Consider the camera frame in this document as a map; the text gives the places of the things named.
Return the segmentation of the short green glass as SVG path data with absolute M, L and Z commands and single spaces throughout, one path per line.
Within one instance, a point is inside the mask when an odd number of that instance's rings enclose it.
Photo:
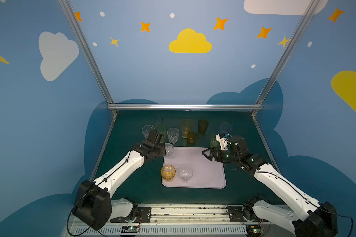
M 210 137 L 210 146 L 211 147 L 215 147 L 218 148 L 220 147 L 219 141 L 217 140 L 217 135 L 216 134 L 212 134 Z

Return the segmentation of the short yellow amber glass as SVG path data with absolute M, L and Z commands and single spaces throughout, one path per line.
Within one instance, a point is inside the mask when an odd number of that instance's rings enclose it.
M 175 177 L 176 175 L 176 169 L 173 165 L 164 165 L 162 168 L 161 168 L 161 176 L 162 176 L 162 179 L 167 181 L 167 182 L 170 182 L 173 180 L 173 178 Z

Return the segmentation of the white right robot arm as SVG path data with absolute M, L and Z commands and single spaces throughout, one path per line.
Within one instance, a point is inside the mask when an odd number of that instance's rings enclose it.
M 218 134 L 218 147 L 202 151 L 210 161 L 235 164 L 273 191 L 289 209 L 251 198 L 242 208 L 247 222 L 267 220 L 297 237 L 335 237 L 338 233 L 337 211 L 329 202 L 321 203 L 283 177 L 273 165 L 258 154 L 250 153 L 244 138 Z

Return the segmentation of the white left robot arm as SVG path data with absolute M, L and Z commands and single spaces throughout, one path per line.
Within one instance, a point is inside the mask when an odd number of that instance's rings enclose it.
M 163 134 L 150 131 L 146 139 L 133 145 L 125 157 L 104 175 L 93 181 L 83 181 L 70 213 L 96 231 L 108 220 L 124 218 L 127 222 L 135 221 L 137 203 L 122 198 L 112 204 L 111 198 L 121 184 L 145 162 L 165 155 L 165 146 L 160 142 L 162 137 Z

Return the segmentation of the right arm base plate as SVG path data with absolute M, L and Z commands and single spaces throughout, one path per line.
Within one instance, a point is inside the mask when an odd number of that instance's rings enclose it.
M 227 206 L 225 208 L 231 222 L 255 222 L 256 216 L 249 207 Z

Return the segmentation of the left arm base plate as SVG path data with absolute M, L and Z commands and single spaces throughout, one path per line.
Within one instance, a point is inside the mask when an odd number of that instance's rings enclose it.
M 151 207 L 134 207 L 126 217 L 116 217 L 110 219 L 110 223 L 149 223 L 151 218 Z

